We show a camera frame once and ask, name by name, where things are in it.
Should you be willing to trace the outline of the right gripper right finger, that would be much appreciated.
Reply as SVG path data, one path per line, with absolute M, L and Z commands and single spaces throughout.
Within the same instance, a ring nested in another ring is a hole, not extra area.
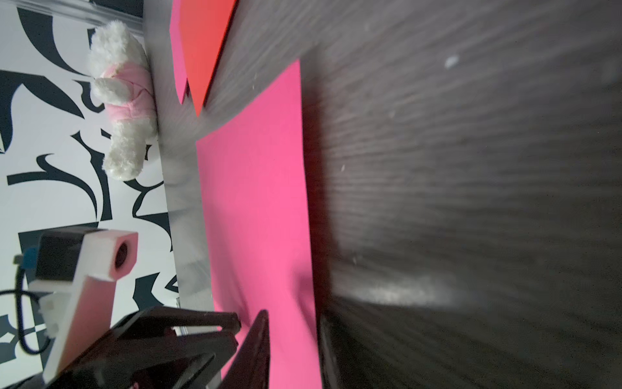
M 322 385 L 331 389 L 369 388 L 356 358 L 354 341 L 331 312 L 322 313 L 318 325 Z

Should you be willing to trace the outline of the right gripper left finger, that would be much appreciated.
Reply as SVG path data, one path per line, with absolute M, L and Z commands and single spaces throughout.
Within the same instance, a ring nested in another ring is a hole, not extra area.
M 220 384 L 221 389 L 268 389 L 271 340 L 269 314 L 259 311 Z

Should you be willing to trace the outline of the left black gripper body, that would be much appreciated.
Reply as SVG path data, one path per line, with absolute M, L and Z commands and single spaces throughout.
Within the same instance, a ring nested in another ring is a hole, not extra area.
M 216 375 L 215 335 L 106 339 L 49 383 L 41 374 L 13 388 L 205 388 Z

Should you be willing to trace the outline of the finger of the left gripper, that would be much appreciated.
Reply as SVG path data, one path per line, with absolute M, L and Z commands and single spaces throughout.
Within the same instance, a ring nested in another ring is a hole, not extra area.
M 130 314 L 111 330 L 115 340 L 147 340 L 164 337 L 175 327 L 219 327 L 219 331 L 192 333 L 193 340 L 233 338 L 241 330 L 241 321 L 234 312 L 192 311 L 157 306 Z

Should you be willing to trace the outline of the magenta paper sheet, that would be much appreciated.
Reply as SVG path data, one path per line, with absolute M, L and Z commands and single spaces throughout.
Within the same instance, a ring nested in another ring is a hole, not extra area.
M 188 79 L 181 40 L 180 20 L 181 0 L 173 0 L 169 23 L 169 36 L 172 50 L 175 90 L 179 103 L 183 104 L 188 92 Z
M 303 153 L 301 65 L 197 143 L 218 311 L 270 323 L 272 388 L 322 387 Z

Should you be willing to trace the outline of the red square paper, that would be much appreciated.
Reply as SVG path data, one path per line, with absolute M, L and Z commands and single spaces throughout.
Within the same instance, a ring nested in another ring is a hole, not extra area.
M 197 115 L 205 105 L 236 5 L 236 0 L 181 2 L 179 29 Z

